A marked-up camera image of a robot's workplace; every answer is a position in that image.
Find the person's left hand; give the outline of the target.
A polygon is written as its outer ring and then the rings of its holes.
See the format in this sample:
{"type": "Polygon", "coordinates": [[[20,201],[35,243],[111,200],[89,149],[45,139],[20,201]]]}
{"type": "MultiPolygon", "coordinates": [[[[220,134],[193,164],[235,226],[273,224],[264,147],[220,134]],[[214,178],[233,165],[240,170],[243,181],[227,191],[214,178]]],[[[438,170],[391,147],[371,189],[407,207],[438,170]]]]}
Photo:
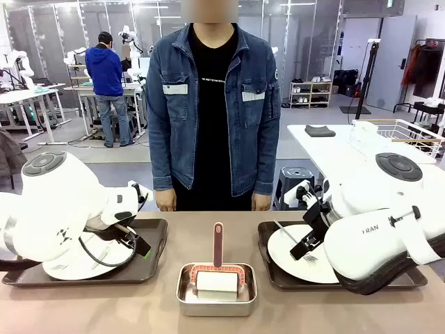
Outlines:
{"type": "Polygon", "coordinates": [[[252,194],[252,211],[268,211],[272,203],[271,195],[252,194]]]}

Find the person's right hand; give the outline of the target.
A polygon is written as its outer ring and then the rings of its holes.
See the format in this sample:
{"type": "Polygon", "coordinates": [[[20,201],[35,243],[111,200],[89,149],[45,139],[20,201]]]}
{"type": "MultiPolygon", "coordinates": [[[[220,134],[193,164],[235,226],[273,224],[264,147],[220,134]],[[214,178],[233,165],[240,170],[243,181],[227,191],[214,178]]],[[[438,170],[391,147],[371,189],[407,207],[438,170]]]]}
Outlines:
{"type": "Polygon", "coordinates": [[[156,190],[155,200],[161,212],[175,212],[177,209],[177,196],[174,189],[156,190]]]}

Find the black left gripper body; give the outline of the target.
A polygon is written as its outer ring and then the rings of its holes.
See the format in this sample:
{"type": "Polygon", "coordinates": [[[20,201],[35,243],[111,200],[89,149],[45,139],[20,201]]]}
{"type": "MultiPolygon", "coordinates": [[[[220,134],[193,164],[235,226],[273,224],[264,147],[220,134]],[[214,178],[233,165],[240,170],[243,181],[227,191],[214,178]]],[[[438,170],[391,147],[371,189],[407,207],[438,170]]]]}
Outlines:
{"type": "MultiPolygon", "coordinates": [[[[117,222],[117,223],[129,227],[131,230],[135,232],[135,230],[131,227],[131,222],[117,222]]],[[[89,222],[83,229],[83,243],[86,246],[91,246],[95,242],[97,242],[98,244],[105,244],[106,242],[109,241],[111,243],[115,241],[116,243],[122,244],[123,246],[129,249],[134,249],[134,241],[126,241],[118,239],[117,229],[115,228],[115,224],[116,223],[107,225],[101,222],[89,222]]]]}

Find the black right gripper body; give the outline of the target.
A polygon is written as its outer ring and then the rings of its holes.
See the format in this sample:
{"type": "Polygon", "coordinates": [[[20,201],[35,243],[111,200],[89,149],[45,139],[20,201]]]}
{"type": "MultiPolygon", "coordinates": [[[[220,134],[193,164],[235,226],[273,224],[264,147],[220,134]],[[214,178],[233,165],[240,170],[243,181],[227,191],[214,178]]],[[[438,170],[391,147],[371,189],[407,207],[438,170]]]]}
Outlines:
{"type": "Polygon", "coordinates": [[[326,215],[330,213],[330,211],[331,207],[327,202],[324,202],[322,204],[320,204],[319,202],[315,202],[311,205],[307,204],[307,211],[303,215],[303,220],[308,226],[311,227],[311,231],[323,233],[323,240],[330,226],[326,217],[326,215]]]}

